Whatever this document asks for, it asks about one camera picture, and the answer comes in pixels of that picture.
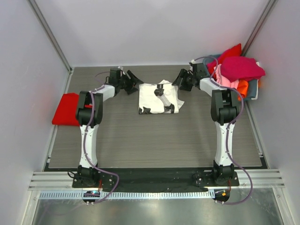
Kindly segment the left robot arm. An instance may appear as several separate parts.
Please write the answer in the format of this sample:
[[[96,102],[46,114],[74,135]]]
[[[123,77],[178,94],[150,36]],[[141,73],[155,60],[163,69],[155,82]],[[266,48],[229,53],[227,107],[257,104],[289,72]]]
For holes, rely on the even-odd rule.
[[[81,158],[77,173],[73,176],[74,188],[95,187],[100,183],[100,169],[97,159],[97,133],[103,119],[104,102],[115,97],[120,90],[127,94],[138,91],[143,81],[130,70],[124,72],[122,67],[111,68],[105,82],[89,91],[81,91],[77,103],[75,118],[81,132]]]

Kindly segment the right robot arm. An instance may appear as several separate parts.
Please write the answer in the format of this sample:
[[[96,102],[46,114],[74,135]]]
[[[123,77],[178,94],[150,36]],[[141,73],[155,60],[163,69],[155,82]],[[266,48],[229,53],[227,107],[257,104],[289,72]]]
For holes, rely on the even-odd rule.
[[[217,130],[217,150],[211,179],[214,184],[225,186],[234,179],[233,129],[241,111],[238,93],[236,89],[222,86],[209,77],[202,63],[191,64],[191,68],[195,71],[181,69],[172,85],[185,91],[197,87],[211,96],[210,115]]]

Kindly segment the white printed t shirt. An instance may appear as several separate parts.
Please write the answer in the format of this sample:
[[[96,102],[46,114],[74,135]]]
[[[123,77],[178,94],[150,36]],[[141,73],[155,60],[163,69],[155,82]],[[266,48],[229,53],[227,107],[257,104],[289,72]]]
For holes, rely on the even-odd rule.
[[[183,105],[178,86],[167,80],[139,85],[139,114],[177,114]]]

